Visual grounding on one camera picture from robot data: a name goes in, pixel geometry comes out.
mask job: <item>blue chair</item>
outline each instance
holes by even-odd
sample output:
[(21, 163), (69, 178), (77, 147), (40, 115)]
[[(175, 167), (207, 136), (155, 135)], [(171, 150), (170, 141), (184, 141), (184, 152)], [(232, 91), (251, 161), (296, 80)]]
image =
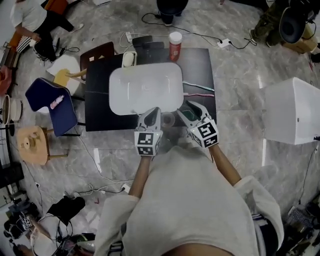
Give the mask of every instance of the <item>blue chair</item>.
[[(61, 95), (64, 95), (63, 100), (54, 109), (51, 109), (50, 104)], [(48, 107), (55, 136), (80, 136), (79, 134), (65, 133), (76, 125), (86, 125), (77, 121), (72, 103), (72, 99), (84, 101), (83, 98), (71, 96), (67, 88), (44, 78), (34, 80), (25, 92), (25, 96), (33, 111)]]

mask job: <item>white shirt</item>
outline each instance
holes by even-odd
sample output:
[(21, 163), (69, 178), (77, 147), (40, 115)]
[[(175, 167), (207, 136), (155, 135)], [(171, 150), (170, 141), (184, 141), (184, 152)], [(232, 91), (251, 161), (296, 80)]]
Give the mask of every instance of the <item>white shirt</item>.
[(47, 17), (47, 11), (36, 0), (24, 0), (14, 3), (10, 19), (14, 27), (22, 23), (22, 27), (34, 32)]
[[(251, 194), (252, 212), (244, 198)], [(95, 237), (95, 256), (122, 240), (126, 256), (161, 256), (188, 243), (206, 244), (235, 256), (258, 256), (252, 213), (268, 218), (284, 237), (280, 208), (252, 176), (234, 187), (197, 148), (173, 147), (155, 157), (141, 199), (108, 198)], [(119, 230), (126, 223), (126, 232)]]

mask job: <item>black pants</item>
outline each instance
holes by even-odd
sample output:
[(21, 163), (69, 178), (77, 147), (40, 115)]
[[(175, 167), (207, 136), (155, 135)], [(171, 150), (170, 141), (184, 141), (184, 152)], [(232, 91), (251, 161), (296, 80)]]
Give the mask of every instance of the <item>black pants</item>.
[(54, 11), (48, 10), (44, 22), (37, 30), (34, 31), (40, 35), (41, 41), (39, 44), (41, 44), (42, 49), (45, 49), (45, 57), (47, 57), (51, 62), (55, 61), (57, 57), (52, 45), (53, 40), (50, 31), (58, 26), (68, 32), (74, 29), (74, 26), (65, 17)]

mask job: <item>wooden chair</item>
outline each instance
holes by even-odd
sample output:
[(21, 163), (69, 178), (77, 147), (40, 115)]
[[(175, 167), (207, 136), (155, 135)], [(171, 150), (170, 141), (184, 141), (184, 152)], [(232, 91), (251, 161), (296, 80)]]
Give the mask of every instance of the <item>wooden chair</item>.
[(40, 126), (19, 129), (17, 132), (17, 143), (21, 158), (26, 162), (42, 166), (50, 159), (66, 158), (67, 154), (50, 155), (48, 133), (53, 131), (53, 129), (47, 130)]

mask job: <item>black table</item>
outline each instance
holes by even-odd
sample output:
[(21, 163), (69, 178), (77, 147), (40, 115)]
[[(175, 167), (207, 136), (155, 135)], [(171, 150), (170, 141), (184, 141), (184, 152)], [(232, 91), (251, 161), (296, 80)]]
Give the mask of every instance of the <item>black table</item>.
[[(109, 59), (98, 59), (90, 64), (86, 74), (85, 91), (85, 128), (87, 132), (126, 130), (137, 126), (138, 116), (117, 115), (109, 106), (109, 77), (111, 73), (122, 65), (123, 55), (115, 55)], [(137, 50), (137, 65), (171, 62), (169, 49), (141, 49)], [(181, 70), (183, 81), (214, 87), (214, 79), (208, 49), (182, 48), (179, 60), (176, 62)], [(198, 87), (183, 85), (183, 91), (189, 94), (215, 94), (213, 91)], [(188, 96), (184, 100), (195, 101), (204, 105), (212, 118), (217, 122), (216, 100), (214, 97)], [(175, 115), (174, 126), (184, 124)]]

